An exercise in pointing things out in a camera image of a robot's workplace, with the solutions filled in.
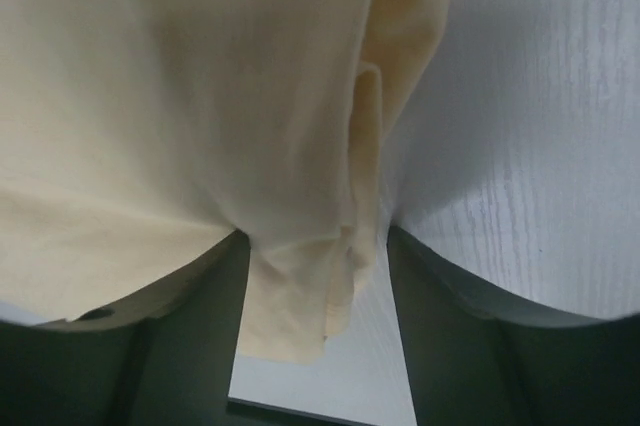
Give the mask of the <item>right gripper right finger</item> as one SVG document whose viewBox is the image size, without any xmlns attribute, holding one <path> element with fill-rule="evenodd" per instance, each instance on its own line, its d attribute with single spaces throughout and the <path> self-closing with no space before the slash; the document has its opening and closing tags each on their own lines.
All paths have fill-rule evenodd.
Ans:
<svg viewBox="0 0 640 426">
<path fill-rule="evenodd" d="M 635 425 L 639 319 L 512 294 L 392 227 L 390 278 L 421 425 Z"/>
</svg>

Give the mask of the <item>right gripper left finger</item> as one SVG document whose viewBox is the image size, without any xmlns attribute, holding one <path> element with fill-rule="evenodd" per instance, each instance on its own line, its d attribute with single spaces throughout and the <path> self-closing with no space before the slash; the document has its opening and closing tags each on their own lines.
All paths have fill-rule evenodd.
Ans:
<svg viewBox="0 0 640 426">
<path fill-rule="evenodd" d="M 1 326 L 5 425 L 221 425 L 247 282 L 233 233 L 74 322 Z"/>
</svg>

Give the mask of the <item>cream yellow t shirt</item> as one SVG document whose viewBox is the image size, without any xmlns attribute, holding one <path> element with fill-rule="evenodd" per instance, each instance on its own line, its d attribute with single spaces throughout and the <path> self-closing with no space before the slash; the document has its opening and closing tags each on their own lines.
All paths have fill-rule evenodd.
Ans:
<svg viewBox="0 0 640 426">
<path fill-rule="evenodd" d="M 239 348 L 307 363 L 376 262 L 449 0 L 1 0 L 1 298 L 73 320 L 231 232 Z"/>
</svg>

